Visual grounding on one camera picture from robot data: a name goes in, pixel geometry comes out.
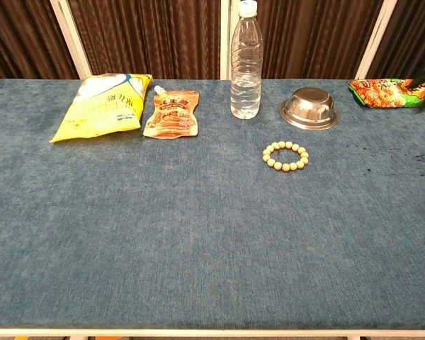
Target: table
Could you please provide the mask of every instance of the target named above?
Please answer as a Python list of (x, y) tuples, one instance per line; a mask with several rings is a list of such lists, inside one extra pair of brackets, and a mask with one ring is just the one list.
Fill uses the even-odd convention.
[[(425, 111), (347, 83), (265, 80), (238, 120), (228, 81), (153, 81), (142, 122), (155, 85), (195, 89), (197, 137), (52, 145), (79, 81), (0, 80), (0, 335), (425, 335)], [(336, 127), (280, 117), (303, 86)], [(279, 140), (310, 164), (267, 167)]]

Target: yellow snack bag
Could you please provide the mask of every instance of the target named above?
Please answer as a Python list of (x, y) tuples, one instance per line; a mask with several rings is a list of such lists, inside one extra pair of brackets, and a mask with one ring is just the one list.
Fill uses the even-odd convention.
[(140, 128), (150, 74), (102, 74), (82, 81), (51, 143)]

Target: snack bag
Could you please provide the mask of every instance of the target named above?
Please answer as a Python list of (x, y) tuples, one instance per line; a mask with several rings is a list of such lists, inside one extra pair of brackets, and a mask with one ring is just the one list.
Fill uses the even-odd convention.
[(168, 91), (156, 86), (154, 113), (147, 121), (143, 135), (153, 138), (173, 139), (198, 134), (193, 110), (198, 105), (195, 91)]
[(409, 90), (412, 79), (352, 80), (349, 88), (356, 98), (371, 108), (408, 108), (420, 106), (425, 98), (425, 84)]
[(143, 101), (151, 80), (149, 74), (88, 76), (50, 142), (140, 128)]

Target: bracelet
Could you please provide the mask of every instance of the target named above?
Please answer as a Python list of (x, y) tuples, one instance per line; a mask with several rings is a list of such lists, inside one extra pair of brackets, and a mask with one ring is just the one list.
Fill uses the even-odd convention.
[[(274, 152), (274, 150), (279, 149), (291, 149), (294, 152), (297, 152), (300, 155), (299, 161), (282, 164), (279, 161), (276, 161), (275, 159), (271, 158), (271, 154)], [(274, 142), (265, 148), (265, 150), (263, 151), (263, 161), (267, 163), (268, 166), (273, 167), (275, 170), (289, 172), (297, 169), (302, 169), (304, 166), (306, 166), (309, 163), (309, 154), (304, 147), (300, 147), (298, 144), (280, 141), (279, 143)]]

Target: curtain fold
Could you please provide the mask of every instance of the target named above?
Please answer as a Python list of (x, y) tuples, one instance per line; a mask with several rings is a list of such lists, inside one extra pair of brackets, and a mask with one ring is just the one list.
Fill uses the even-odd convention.
[(367, 78), (415, 77), (425, 69), (425, 0), (398, 0)]
[(352, 79), (383, 0), (259, 0), (263, 78)]
[(219, 79), (220, 0), (69, 0), (91, 71)]
[(0, 78), (79, 78), (49, 0), (0, 0)]

